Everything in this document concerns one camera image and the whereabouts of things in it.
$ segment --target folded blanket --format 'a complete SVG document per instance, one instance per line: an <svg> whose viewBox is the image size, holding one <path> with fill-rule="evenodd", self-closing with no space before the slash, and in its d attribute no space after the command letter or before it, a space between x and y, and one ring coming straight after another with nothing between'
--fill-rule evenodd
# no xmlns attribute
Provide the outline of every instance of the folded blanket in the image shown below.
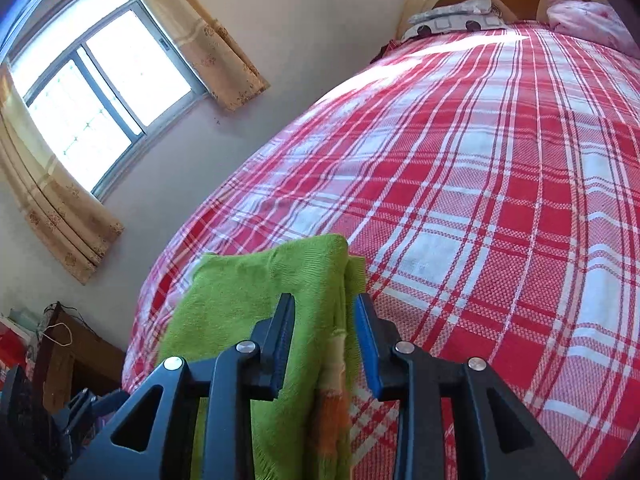
<svg viewBox="0 0 640 480"><path fill-rule="evenodd" d="M159 346L196 361L247 339L270 317L283 292L296 300L296 323L284 387L274 402L252 401L257 479L347 479L350 391L359 368L353 300L364 292L364 259L346 240L323 235L242 256L206 254ZM202 467L200 403L191 477Z"/></svg>

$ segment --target window pane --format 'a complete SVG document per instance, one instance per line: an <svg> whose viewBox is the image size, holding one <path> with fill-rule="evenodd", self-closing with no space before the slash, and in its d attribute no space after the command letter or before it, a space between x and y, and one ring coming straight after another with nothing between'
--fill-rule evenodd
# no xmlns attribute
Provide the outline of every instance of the window pane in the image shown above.
<svg viewBox="0 0 640 480"><path fill-rule="evenodd" d="M96 32L86 44L145 126L191 90L132 10Z"/></svg>
<svg viewBox="0 0 640 480"><path fill-rule="evenodd" d="M102 90L111 105L113 105L113 107L116 109L117 113L121 115L122 119L127 123L127 126L135 135L141 134L142 128L140 128L140 125L136 122L136 120L131 117L131 114L127 112L127 109L122 105L120 100L113 93L111 87L107 85L107 82L100 75L100 72L95 67L94 62L91 61L91 58L87 55L87 52L84 50L84 48L80 47L76 52L89 71L89 74L91 74L91 76L95 79L95 82L98 83L100 90Z"/></svg>
<svg viewBox="0 0 640 480"><path fill-rule="evenodd" d="M73 61L49 81L29 110L60 162L88 191L131 144Z"/></svg>
<svg viewBox="0 0 640 480"><path fill-rule="evenodd" d="M77 0L34 38L12 63L15 87L21 96L74 40L112 10L129 0Z"/></svg>

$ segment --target white wall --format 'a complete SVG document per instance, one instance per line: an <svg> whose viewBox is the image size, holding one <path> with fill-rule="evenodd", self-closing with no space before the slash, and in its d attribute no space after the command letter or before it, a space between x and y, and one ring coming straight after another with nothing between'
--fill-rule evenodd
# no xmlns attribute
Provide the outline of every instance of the white wall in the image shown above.
<svg viewBox="0 0 640 480"><path fill-rule="evenodd" d="M49 254L0 183L0 310L60 300L125 348L140 285L191 212L313 101L362 69L394 34L404 0L200 0L271 88L234 114L211 99L180 118L107 198L126 230L90 282Z"/></svg>

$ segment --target plaid bedspread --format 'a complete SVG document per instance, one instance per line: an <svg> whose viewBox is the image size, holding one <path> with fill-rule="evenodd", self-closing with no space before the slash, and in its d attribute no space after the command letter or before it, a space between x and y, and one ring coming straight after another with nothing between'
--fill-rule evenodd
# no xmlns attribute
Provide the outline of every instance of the plaid bedspread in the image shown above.
<svg viewBox="0 0 640 480"><path fill-rule="evenodd" d="M640 62L539 25L387 53L175 235L142 288L124 387L152 370L202 253L341 233L404 339L486 358L576 471L603 479L640 420L639 114ZM356 478L391 478L397 417L361 380Z"/></svg>

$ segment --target curtain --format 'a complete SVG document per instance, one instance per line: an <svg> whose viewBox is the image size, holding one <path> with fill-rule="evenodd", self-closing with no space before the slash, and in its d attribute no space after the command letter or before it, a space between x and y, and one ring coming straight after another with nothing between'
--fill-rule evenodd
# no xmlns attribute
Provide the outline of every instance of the curtain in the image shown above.
<svg viewBox="0 0 640 480"><path fill-rule="evenodd" d="M85 284L123 227L56 158L0 64L0 178L27 222L73 277Z"/></svg>
<svg viewBox="0 0 640 480"><path fill-rule="evenodd" d="M218 20L197 0L142 0L210 94L235 110L269 83Z"/></svg>

